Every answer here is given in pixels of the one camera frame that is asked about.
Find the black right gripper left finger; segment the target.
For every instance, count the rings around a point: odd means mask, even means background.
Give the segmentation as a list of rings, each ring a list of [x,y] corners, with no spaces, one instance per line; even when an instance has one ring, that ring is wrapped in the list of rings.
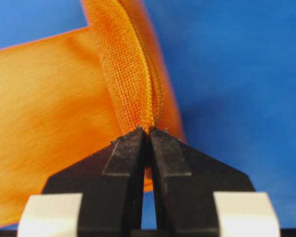
[[[141,226],[145,133],[141,128],[51,175],[29,197],[20,237],[126,237]]]

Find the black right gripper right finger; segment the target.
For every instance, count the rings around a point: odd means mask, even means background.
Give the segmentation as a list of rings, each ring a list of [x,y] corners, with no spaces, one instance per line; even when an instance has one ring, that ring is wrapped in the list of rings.
[[[278,237],[266,193],[249,177],[155,129],[150,134],[157,221],[173,237]]]

